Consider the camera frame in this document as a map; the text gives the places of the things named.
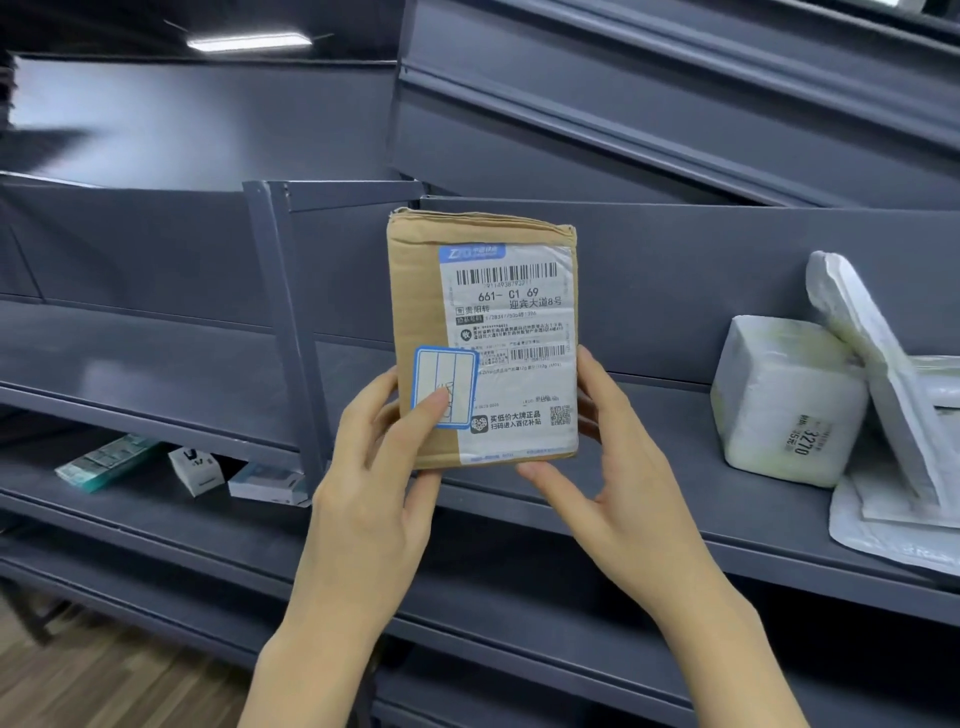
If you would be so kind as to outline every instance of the ceiling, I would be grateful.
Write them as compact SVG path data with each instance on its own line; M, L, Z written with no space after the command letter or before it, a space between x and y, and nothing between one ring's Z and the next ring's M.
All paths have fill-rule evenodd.
M402 15L402 0L0 0L0 43L10 52L186 57L188 34L296 30L315 38L313 48L281 57L381 60L396 57Z

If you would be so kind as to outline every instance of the small box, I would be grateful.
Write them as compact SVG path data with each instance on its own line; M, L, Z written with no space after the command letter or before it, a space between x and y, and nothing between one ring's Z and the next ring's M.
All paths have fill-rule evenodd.
M170 464L190 495L197 497L218 485L223 485L224 474L220 463L209 452L193 448L175 449L168 454Z
M836 485L869 394L850 347L807 321L733 319L710 402L727 462L740 470Z
M450 393L416 468L575 454L576 230L404 208L387 252L401 414Z
M75 488L93 493L159 452L159 445L158 440L124 435L61 465L55 473Z
M229 480L228 488L233 497L297 505L301 508L310 505L310 494L307 493L303 473L269 465L247 463Z

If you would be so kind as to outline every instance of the wooden floor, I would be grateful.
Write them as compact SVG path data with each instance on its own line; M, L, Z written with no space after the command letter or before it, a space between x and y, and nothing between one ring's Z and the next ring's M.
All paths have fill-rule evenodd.
M0 726L234 728L250 674L71 608L36 646L0 600Z

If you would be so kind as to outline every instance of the forearm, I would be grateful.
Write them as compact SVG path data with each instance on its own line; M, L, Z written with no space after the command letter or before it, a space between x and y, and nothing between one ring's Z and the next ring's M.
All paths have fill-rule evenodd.
M654 615L704 728L805 728L750 604L717 570L695 596Z
M238 728L344 728L372 647L344 630L281 626L256 662Z

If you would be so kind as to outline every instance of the hand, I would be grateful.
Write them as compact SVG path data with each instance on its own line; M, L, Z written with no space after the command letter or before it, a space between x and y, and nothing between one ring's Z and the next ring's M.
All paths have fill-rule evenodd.
M406 493L417 451L449 394L439 389L399 419L396 403L384 404L395 389L392 369L344 410L284 618L369 648L410 588L440 490L440 473L429 472Z
M587 499L545 462L521 463L529 479L611 581L656 619L698 584L721 576L686 507L670 464L640 423L630 400L587 351L577 352L587 397L578 401L580 429L601 442L604 488Z

